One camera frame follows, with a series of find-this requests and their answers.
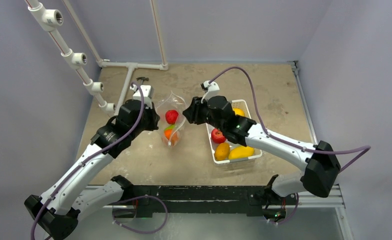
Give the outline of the orange mango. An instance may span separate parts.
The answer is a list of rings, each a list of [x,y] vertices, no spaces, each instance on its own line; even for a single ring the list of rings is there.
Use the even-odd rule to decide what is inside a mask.
[[[228,158],[230,152],[230,145],[227,142],[220,143],[214,152],[216,161],[224,161]]]

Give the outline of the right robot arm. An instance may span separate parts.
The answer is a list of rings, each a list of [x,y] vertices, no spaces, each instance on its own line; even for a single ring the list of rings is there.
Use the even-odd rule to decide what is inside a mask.
[[[328,142],[298,142],[266,131],[255,120],[235,114],[224,96],[214,96],[209,100],[194,97],[182,114],[191,124],[208,124],[220,130],[233,144],[268,152],[296,166],[298,172],[273,177],[268,183],[264,196],[272,204],[290,194],[305,191],[327,198],[341,170]]]

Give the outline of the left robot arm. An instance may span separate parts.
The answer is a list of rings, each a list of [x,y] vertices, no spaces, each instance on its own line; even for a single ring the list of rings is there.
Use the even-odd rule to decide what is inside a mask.
[[[135,195],[134,185],[121,175],[91,192],[83,191],[140,133],[158,130],[159,120],[150,100],[127,100],[119,114],[97,130],[81,157],[53,186],[24,201],[33,218],[30,239],[35,239],[36,228],[41,227],[52,239],[64,240],[80,221],[106,205],[147,199],[148,195]]]

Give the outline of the clear zip top bag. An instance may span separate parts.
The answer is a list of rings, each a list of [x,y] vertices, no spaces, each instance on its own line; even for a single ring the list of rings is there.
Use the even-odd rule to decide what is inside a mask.
[[[187,107],[184,98],[172,91],[155,104],[156,113],[160,116],[158,132],[163,144],[168,148],[176,146],[183,137],[186,123],[183,111]]]

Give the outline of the yellow pear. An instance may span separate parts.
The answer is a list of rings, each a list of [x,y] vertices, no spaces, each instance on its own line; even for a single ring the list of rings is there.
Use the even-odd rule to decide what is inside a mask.
[[[242,117],[245,117],[245,116],[246,116],[245,112],[244,112],[242,109],[240,109],[240,108],[233,108],[232,110],[233,110],[233,112],[234,112],[237,116],[242,116]]]

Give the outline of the orange fruit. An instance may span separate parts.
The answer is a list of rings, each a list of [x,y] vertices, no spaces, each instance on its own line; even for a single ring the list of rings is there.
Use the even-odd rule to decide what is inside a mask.
[[[180,140],[178,133],[177,132],[173,133],[172,128],[166,129],[164,131],[164,136],[165,136],[166,144],[168,146],[175,146]]]

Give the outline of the green pear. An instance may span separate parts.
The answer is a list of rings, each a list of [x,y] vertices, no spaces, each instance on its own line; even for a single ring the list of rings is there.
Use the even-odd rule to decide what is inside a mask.
[[[174,128],[175,128],[175,125],[172,124],[172,125],[169,125],[168,127],[166,127],[166,128],[164,129],[164,131],[173,130]]]

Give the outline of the red dark apple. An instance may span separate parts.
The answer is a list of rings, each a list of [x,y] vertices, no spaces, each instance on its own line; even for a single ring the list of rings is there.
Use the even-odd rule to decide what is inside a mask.
[[[165,113],[165,120],[169,125],[174,125],[179,118],[179,112],[175,109],[168,110]]]

